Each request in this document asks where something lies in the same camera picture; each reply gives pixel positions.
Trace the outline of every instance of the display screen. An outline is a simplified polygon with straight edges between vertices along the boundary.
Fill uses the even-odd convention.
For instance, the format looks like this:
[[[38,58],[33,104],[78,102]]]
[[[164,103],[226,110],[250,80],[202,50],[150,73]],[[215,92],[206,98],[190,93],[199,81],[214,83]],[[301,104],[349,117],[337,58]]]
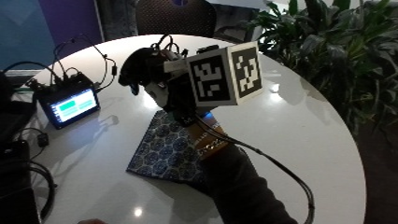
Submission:
[[[70,95],[65,100],[52,104],[50,110],[54,118],[61,123],[96,106],[97,103],[92,89],[86,89]]]

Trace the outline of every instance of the potted plant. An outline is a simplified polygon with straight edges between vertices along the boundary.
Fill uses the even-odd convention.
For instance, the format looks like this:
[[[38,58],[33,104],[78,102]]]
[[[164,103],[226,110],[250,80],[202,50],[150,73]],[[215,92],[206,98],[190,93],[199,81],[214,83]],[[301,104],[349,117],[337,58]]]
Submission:
[[[259,51],[293,69],[319,90],[357,135],[359,124],[374,127],[398,121],[398,12],[389,0],[291,0],[281,12],[274,3],[250,26],[265,29]]]

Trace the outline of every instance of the dark sleeve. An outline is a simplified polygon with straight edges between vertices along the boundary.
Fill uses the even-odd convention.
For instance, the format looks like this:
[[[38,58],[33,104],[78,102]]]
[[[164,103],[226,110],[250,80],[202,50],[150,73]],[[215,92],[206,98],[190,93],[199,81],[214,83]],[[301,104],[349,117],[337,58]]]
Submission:
[[[223,223],[297,223],[234,145],[215,152],[201,166]]]

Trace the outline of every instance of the small monitor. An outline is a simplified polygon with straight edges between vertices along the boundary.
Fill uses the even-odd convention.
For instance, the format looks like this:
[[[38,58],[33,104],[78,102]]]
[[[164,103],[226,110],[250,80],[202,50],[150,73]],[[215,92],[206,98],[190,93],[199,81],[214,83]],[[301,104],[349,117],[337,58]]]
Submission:
[[[100,110],[97,94],[92,87],[62,91],[46,98],[41,102],[41,106],[56,129],[64,128],[68,124]]]
[[[58,123],[76,118],[86,110],[97,106],[97,101],[92,89],[86,89],[70,95],[62,101],[49,105],[53,116]]]

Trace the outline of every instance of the wire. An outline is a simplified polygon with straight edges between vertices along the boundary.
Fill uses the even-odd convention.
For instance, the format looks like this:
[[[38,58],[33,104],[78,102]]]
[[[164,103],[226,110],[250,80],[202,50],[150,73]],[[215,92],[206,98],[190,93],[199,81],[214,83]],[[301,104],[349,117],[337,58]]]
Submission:
[[[22,132],[24,132],[25,130],[34,130],[34,131],[38,132],[38,133],[44,133],[40,129],[36,129],[36,128],[24,128],[24,129],[21,129],[20,131],[16,132],[16,134],[20,134],[18,137],[17,137],[17,139],[21,139],[21,138],[22,138]]]
[[[61,66],[61,68],[62,68],[62,71],[64,71],[64,74],[66,73],[66,71],[65,71],[65,69],[64,69],[64,66],[62,66],[62,64],[61,64],[61,61],[60,61],[60,52],[62,51],[62,49],[64,49],[64,47],[65,47],[65,45],[68,45],[68,44],[72,44],[72,43],[74,43],[76,41],[74,41],[74,38],[70,38],[68,41],[65,41],[65,42],[62,42],[61,44],[58,44],[56,47],[54,47],[54,49],[53,49],[53,51],[52,51],[52,54],[53,54],[53,60],[52,60],[52,66],[50,66],[50,69],[53,69],[53,66],[54,66],[54,64],[56,64],[56,62],[60,64],[60,66]]]
[[[66,72],[68,72],[69,70],[72,70],[72,69],[76,71],[76,73],[80,73],[80,71],[77,70],[76,67],[69,67],[69,68],[66,69]]]
[[[307,195],[307,199],[309,199],[309,214],[307,214],[307,219],[305,221],[306,224],[313,223],[313,217],[314,217],[314,199],[313,199],[313,191],[309,187],[309,185],[301,180],[301,178],[293,173],[293,171],[290,171],[287,169],[286,166],[283,166],[273,157],[270,157],[269,155],[266,155],[258,148],[251,147],[250,145],[239,142],[238,140],[235,140],[235,138],[219,133],[215,129],[213,129],[201,119],[199,115],[196,115],[197,120],[199,121],[201,124],[203,124],[207,129],[205,129],[199,123],[197,122],[198,126],[201,127],[201,129],[203,131],[206,131],[209,134],[211,134],[217,139],[223,140],[226,142],[230,142],[235,145],[241,145],[243,147],[247,147],[251,151],[254,151],[257,154],[259,154],[261,156],[263,156],[265,158],[267,158],[271,163],[294,179],[294,181],[298,183],[298,185],[301,186],[301,188],[303,189],[306,195]]]
[[[164,40],[166,37],[170,37],[170,42],[169,42],[169,44],[166,45],[166,47],[170,48],[170,46],[174,44],[173,36],[172,36],[172,35],[162,35],[162,36],[161,36],[161,39],[160,39],[160,41],[158,41],[158,43],[153,43],[153,44],[150,45],[150,48],[153,48],[153,49],[156,49],[156,50],[161,50],[161,42],[162,42],[162,40]]]
[[[48,66],[45,66],[45,65],[41,64],[41,63],[30,62],[30,61],[21,61],[21,62],[18,62],[18,63],[13,63],[10,66],[8,66],[8,67],[1,71],[1,73],[5,74],[5,73],[10,70],[10,68],[13,68],[13,67],[16,67],[16,66],[18,66],[18,65],[21,65],[21,64],[36,64],[36,65],[44,67],[44,68],[49,71],[49,73],[50,73],[50,77],[52,77],[52,76],[58,77],[58,76],[56,75],[56,73],[53,72],[52,68],[49,68]]]
[[[96,91],[100,92],[100,91],[102,91],[108,86],[110,86],[113,80],[114,80],[114,76],[112,76],[112,80],[110,80],[110,82],[108,83],[108,85],[105,85],[104,87],[98,88]]]
[[[172,47],[176,47],[177,50],[177,54],[180,54],[180,46],[176,43],[168,43],[166,46],[164,47],[165,49],[169,48],[169,50],[172,51]]]
[[[41,155],[44,150],[45,150],[45,147],[41,147],[40,152],[34,156],[32,156],[29,159],[34,160]]]
[[[40,169],[38,169],[36,167],[29,166],[28,170],[37,173],[38,175],[41,175],[42,178],[48,182],[48,201],[46,201],[45,206],[42,207],[41,212],[40,212],[40,218],[44,219],[48,216],[49,209],[53,205],[54,189],[57,187],[57,185],[53,182],[50,171],[48,170],[48,168],[42,164],[40,164],[36,161],[25,161],[25,160],[8,161],[8,162],[4,162],[4,163],[0,163],[0,166],[10,165],[13,163],[26,163],[28,165],[33,164],[33,165],[40,167]]]
[[[98,50],[97,46],[94,45],[94,43],[90,41],[88,35],[85,34],[78,34],[76,37],[76,39],[80,39],[80,40],[84,40],[97,51],[98,53],[101,54],[102,58],[104,58],[104,76],[102,76],[102,80],[100,82],[100,85],[102,85],[104,83],[104,79],[106,77],[106,74],[108,74],[108,61],[113,62],[113,67],[112,67],[112,75],[116,76],[117,72],[113,73],[113,71],[117,70],[117,67],[116,67],[116,62],[108,58],[108,55],[106,54],[102,54],[101,51]]]

